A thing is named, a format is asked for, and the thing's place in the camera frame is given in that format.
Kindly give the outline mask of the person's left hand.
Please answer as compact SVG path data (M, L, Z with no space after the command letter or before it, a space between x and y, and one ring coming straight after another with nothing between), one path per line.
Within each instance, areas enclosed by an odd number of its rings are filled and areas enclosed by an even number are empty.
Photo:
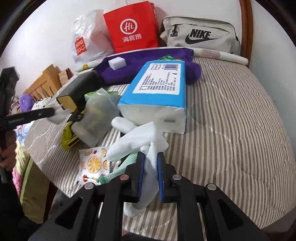
M16 134L14 131L6 134L6 148L1 149L1 166L7 171L12 171L16 165Z

